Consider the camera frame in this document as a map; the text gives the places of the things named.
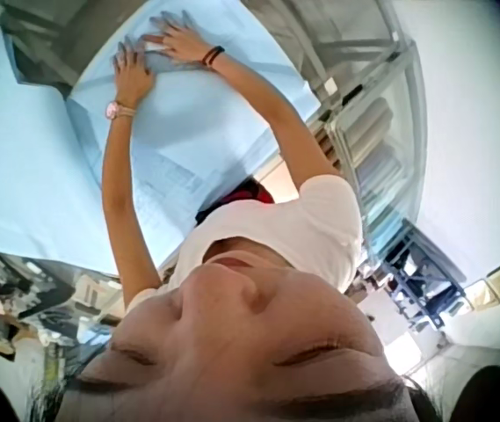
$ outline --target wristwatch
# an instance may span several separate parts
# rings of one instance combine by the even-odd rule
[[[133,108],[127,108],[119,104],[117,101],[112,101],[107,106],[105,110],[105,117],[109,120],[115,120],[119,116],[134,117],[136,110]]]

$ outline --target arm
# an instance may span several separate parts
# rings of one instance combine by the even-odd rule
[[[154,86],[154,76],[144,68],[143,53],[120,45],[115,59],[117,102],[136,109]],[[102,197],[112,253],[119,270],[125,307],[142,290],[158,288],[160,277],[149,255],[134,211],[130,141],[133,118],[112,121],[103,161]]]
[[[163,30],[164,36],[145,35],[143,38],[165,45],[167,49],[163,52],[174,60],[200,61],[212,48],[191,29],[166,25]],[[297,189],[314,176],[341,176],[293,106],[271,84],[226,54],[214,60],[213,69],[269,123]]]

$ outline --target black wristband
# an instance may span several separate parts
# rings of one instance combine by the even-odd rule
[[[216,50],[218,50],[219,48],[221,47],[216,46],[208,50],[208,52],[205,54],[205,57],[203,57],[203,60],[201,60],[200,62],[203,63],[205,66],[208,66],[207,64],[208,58],[211,57],[214,53],[216,53]]]
[[[214,60],[216,59],[216,57],[218,57],[218,56],[219,56],[219,55],[221,55],[222,53],[224,53],[224,47],[222,47],[222,46],[218,46],[218,47],[216,48],[216,50],[214,51],[213,55],[211,56],[211,58],[210,58],[210,59],[208,59],[208,61],[207,61],[207,66],[208,66],[209,68],[212,68],[212,67],[213,67],[213,62],[214,62]]]

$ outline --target eye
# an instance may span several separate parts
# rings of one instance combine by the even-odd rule
[[[151,367],[156,364],[147,354],[140,353],[129,347],[116,346],[114,343],[111,343],[111,350],[144,367]]]
[[[292,365],[297,365],[308,360],[312,360],[321,354],[331,352],[333,350],[340,349],[341,345],[337,341],[329,341],[324,344],[320,344],[314,347],[310,347],[303,352],[299,352],[286,360],[282,360],[279,363],[275,363],[276,367],[290,367]]]

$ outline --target large paper sheet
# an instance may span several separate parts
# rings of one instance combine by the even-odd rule
[[[18,84],[1,30],[0,252],[116,273],[99,186],[63,98]]]
[[[110,126],[105,108],[116,94],[112,57],[118,43],[157,32],[149,18],[162,12],[185,24],[183,11],[209,43],[223,45],[269,80],[304,120],[319,107],[280,46],[238,0],[146,2],[98,52],[68,101],[98,182]],[[255,172],[277,143],[265,121],[218,75],[174,67],[160,55],[147,57],[157,81],[134,120],[134,202],[152,257],[160,264],[192,229],[196,213]]]

